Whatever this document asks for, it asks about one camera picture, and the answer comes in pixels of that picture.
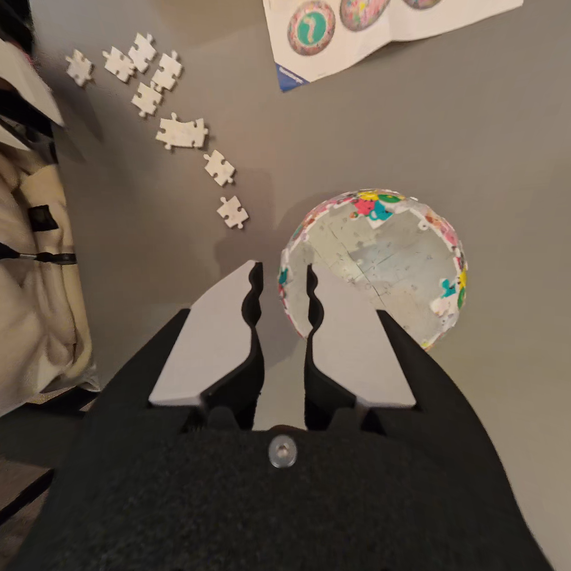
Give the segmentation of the colourful puzzle ball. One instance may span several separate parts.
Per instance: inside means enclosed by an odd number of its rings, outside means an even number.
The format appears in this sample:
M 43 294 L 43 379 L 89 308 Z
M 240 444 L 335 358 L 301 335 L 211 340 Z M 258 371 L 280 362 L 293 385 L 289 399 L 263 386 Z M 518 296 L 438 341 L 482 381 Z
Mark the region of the colourful puzzle ball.
M 387 311 L 426 351 L 455 326 L 468 263 L 453 226 L 430 206 L 389 189 L 345 192 L 318 204 L 282 250 L 277 289 L 307 338 L 307 267 L 326 266 Z

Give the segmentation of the white printed card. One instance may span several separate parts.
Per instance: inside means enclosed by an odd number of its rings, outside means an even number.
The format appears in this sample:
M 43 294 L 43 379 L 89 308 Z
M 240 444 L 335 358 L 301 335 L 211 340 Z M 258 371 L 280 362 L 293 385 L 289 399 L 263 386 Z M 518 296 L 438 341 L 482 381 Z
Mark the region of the white printed card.
M 523 1 L 263 1 L 281 92 L 353 67 L 392 42 L 427 39 Z

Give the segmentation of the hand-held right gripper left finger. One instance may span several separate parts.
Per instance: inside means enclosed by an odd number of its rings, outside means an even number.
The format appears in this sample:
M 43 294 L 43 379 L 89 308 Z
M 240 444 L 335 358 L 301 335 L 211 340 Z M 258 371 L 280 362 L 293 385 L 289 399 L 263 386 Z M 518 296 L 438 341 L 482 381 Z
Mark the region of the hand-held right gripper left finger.
M 253 428 L 265 376 L 256 329 L 263 285 L 263 264 L 247 261 L 192 304 L 150 404 L 204 416 L 228 408 L 241 429 Z

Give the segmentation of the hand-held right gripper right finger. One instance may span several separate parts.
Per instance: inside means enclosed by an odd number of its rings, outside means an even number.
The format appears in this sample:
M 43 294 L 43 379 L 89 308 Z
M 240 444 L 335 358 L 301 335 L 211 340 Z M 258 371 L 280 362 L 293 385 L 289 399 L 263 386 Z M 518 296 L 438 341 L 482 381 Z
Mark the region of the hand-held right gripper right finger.
M 304 421 L 324 431 L 339 410 L 412 410 L 417 401 L 378 312 L 326 266 L 307 267 Z

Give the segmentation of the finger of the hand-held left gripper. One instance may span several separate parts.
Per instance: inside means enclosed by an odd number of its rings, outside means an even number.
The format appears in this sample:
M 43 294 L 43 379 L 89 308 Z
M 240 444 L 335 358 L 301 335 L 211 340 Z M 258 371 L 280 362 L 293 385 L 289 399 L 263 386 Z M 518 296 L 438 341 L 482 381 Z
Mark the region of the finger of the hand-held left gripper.
M 14 87 L 20 96 L 57 125 L 64 126 L 62 115 L 51 89 L 39 76 L 26 54 L 1 39 L 1 79 Z

